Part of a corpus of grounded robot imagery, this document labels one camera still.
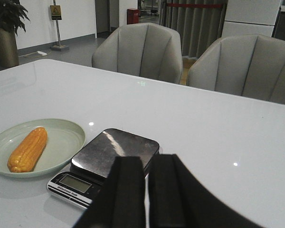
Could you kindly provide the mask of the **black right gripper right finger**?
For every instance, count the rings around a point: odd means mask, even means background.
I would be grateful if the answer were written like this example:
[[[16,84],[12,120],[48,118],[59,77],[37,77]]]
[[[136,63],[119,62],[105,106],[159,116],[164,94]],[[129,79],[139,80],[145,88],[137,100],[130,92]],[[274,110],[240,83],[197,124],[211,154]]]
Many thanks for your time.
[[[151,228],[257,228],[207,190],[176,154],[153,157],[148,181]]]

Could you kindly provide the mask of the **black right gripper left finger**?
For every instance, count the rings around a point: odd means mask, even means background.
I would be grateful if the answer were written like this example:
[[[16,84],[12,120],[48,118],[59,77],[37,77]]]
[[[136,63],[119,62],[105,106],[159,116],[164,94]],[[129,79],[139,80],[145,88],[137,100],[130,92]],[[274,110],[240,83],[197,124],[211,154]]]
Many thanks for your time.
[[[110,173],[75,228],[144,228],[145,177],[139,157],[116,157]]]

